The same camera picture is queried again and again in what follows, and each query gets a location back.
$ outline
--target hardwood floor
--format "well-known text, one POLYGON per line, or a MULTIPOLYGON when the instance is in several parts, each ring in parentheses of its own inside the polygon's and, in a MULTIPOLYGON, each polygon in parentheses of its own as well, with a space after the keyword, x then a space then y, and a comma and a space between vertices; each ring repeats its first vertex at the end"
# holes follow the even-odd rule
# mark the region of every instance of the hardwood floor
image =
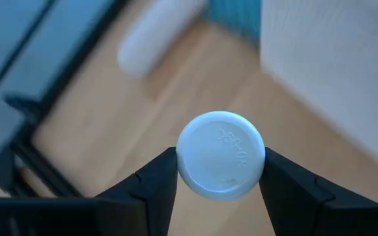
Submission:
MULTIPOLYGON (((196 22, 153 74, 130 80, 117 43, 146 1, 117 19, 52 113, 35 145, 86 196, 94 196, 176 144, 206 111, 249 119, 265 144, 296 163, 378 201, 378 165, 265 75, 257 49, 196 22)), ((240 201, 212 201, 179 179, 169 235, 273 235, 259 187, 240 201)))

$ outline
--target white cylindrical object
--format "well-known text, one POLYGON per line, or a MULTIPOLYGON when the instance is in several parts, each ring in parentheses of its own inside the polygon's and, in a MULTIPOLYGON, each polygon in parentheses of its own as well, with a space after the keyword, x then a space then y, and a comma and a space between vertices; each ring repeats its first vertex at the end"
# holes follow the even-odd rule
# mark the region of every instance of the white cylindrical object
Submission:
POLYGON ((125 36, 117 52, 119 67, 133 77, 144 77, 198 15, 207 0, 157 0, 125 36))
POLYGON ((265 148, 257 129, 228 111, 212 111, 185 126, 176 146, 178 171, 196 193, 236 200, 262 175, 265 148))

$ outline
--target wooden floor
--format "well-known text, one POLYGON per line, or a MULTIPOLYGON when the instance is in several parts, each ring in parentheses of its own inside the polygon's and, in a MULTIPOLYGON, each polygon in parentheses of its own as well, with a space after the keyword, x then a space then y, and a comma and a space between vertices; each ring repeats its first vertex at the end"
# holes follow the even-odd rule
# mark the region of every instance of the wooden floor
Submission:
MULTIPOLYGON (((228 110, 265 144, 311 171, 378 201, 378 165, 265 75, 257 49, 196 22, 160 67, 133 81, 117 43, 146 1, 133 1, 75 76, 34 137, 86 196, 118 183, 169 146, 195 116, 228 110)), ((240 201, 212 201, 178 181, 169 235, 273 235, 259 187, 240 201)))

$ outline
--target white bottle cap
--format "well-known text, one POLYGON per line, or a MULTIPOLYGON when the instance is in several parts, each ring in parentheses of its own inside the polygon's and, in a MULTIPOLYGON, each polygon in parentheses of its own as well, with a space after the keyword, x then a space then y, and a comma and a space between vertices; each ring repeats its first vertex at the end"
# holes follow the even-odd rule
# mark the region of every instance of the white bottle cap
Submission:
POLYGON ((185 183, 208 199, 236 200, 262 175, 265 148, 257 129, 228 111, 212 111, 189 122, 176 146, 185 183))

